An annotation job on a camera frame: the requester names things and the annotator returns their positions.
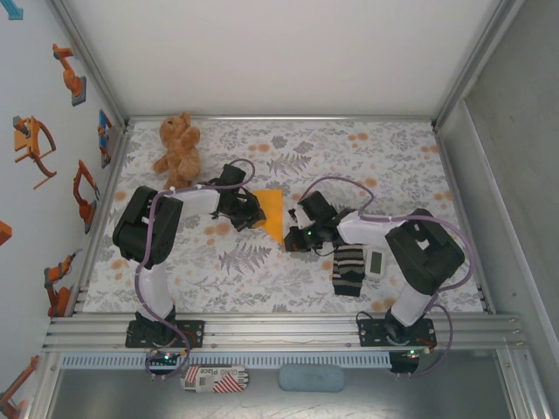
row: black and white striped sock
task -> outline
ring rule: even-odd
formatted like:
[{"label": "black and white striped sock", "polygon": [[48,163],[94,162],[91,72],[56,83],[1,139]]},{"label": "black and white striped sock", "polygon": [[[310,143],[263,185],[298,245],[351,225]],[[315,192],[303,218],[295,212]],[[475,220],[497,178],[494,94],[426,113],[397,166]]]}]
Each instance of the black and white striped sock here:
[{"label": "black and white striped sock", "polygon": [[360,244],[338,246],[334,252],[332,267],[332,285],[335,295],[359,297],[364,278],[363,246]]}]

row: yellow sponge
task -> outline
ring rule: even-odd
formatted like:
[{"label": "yellow sponge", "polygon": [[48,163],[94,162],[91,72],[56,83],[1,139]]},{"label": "yellow sponge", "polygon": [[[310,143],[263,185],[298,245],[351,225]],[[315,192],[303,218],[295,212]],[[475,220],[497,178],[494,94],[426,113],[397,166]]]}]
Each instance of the yellow sponge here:
[{"label": "yellow sponge", "polygon": [[266,215],[261,227],[279,244],[283,244],[283,194],[281,189],[262,189],[252,192]]}]

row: floral tablecloth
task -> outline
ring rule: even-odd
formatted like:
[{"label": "floral tablecloth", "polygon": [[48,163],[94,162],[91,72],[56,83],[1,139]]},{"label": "floral tablecloth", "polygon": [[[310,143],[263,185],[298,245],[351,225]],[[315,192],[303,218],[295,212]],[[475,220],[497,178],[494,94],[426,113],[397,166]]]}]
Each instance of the floral tablecloth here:
[{"label": "floral tablecloth", "polygon": [[[136,310],[132,266],[112,244],[114,226],[141,185],[160,189],[166,174],[151,164],[164,153],[159,123],[136,122],[96,255],[84,311]],[[417,207],[457,222],[452,194],[427,122],[325,120],[194,120],[202,139],[200,181],[218,177],[223,165],[251,159],[257,173],[249,185],[282,189],[292,208],[313,180],[346,176],[371,188],[374,214],[407,214]],[[358,207],[364,192],[343,182],[324,182],[323,195],[338,208]],[[381,280],[363,280],[361,297],[335,296],[332,256],[286,253],[262,229],[237,233],[227,219],[209,215],[182,219],[169,256],[169,290],[180,313],[355,313],[383,312],[397,298],[404,277],[390,255]],[[454,279],[462,277],[466,265]],[[445,292],[451,311],[482,310],[473,280]]]}]

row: teddy bear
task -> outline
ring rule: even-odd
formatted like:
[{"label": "teddy bear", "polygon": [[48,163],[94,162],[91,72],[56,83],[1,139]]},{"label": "teddy bear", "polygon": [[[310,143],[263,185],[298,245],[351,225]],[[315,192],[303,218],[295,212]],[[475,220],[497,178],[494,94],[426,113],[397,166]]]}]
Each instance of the teddy bear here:
[{"label": "teddy bear", "polygon": [[185,188],[200,175],[202,163],[196,144],[200,141],[200,129],[190,126],[190,114],[169,116],[159,128],[159,136],[167,153],[156,161],[153,170],[156,173],[169,171],[169,179],[164,189]]}]

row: teddy bear head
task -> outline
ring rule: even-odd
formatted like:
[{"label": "teddy bear head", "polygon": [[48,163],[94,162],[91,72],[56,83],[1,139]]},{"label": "teddy bear head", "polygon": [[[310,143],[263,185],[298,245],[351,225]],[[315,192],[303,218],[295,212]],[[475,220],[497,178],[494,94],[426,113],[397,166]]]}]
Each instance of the teddy bear head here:
[{"label": "teddy bear head", "polygon": [[163,145],[167,147],[170,141],[180,137],[189,127],[190,114],[188,112],[166,118],[159,128],[159,136]]}]

